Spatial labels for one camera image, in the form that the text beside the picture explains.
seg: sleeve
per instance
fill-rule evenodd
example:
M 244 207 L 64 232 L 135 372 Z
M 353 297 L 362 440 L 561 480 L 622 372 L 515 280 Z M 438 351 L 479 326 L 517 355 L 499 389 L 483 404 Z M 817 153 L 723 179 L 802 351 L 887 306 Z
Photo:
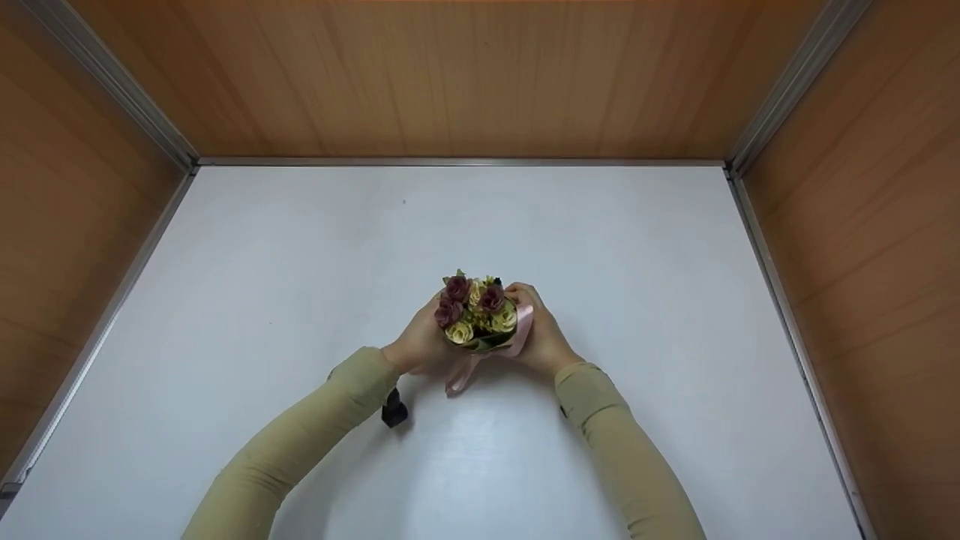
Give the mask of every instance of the sleeve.
M 277 416 L 213 480 L 186 540 L 266 540 L 290 490 L 386 401 L 399 375 L 379 349 L 360 349 Z
M 610 378 L 581 362 L 564 368 L 554 382 L 561 411 L 587 441 L 630 537 L 705 539 L 683 487 Z

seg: person's left hand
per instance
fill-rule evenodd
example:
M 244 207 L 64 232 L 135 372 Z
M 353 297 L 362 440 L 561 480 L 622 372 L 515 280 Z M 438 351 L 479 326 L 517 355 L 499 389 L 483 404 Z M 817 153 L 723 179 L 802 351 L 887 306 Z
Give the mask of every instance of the person's left hand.
M 417 311 L 396 341 L 381 349 L 387 361 L 394 364 L 401 375 L 436 361 L 467 354 L 447 341 L 444 331 L 437 325 L 433 312 L 439 302 L 438 294 Z

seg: wood grain panel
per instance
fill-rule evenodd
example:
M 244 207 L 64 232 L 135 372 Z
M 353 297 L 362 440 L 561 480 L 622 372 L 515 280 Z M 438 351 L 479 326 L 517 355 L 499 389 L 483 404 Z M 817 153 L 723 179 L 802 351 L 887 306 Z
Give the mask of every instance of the wood grain panel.
M 0 474 L 60 387 L 180 172 L 0 2 Z
M 956 538 L 960 4 L 874 2 L 747 187 L 880 538 Z
M 824 2 L 71 3 L 205 156 L 721 159 Z

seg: mauve rose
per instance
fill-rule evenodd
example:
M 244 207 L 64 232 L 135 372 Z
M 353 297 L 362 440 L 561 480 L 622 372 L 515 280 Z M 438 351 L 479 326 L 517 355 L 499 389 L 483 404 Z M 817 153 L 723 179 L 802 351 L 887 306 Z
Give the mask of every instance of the mauve rose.
M 454 276 L 446 281 L 446 297 L 462 303 L 470 294 L 470 281 L 464 276 Z
M 503 306 L 503 287 L 490 285 L 480 295 L 480 308 L 487 313 L 496 313 Z
M 437 324 L 440 325 L 440 328 L 446 330 L 453 323 L 460 320 L 460 316 L 464 314 L 464 305 L 459 302 L 453 302 L 449 298 L 441 298 L 440 305 L 437 306 L 437 310 L 433 312 L 433 318 L 437 320 Z

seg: bouquet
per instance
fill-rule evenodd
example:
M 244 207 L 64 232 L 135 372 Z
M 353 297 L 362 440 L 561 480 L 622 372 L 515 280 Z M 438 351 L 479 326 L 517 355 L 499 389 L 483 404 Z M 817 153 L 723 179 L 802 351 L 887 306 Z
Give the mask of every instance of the bouquet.
M 494 352 L 516 356 L 533 324 L 533 307 L 516 305 L 503 292 L 499 278 L 468 278 L 463 270 L 444 278 L 444 290 L 433 313 L 446 339 L 473 354 L 454 366 L 446 383 L 453 397 L 467 388 L 477 363 Z
M 433 315 L 451 343 L 475 353 L 509 347 L 516 335 L 516 305 L 493 276 L 470 279 L 457 270 L 455 276 L 444 278 Z

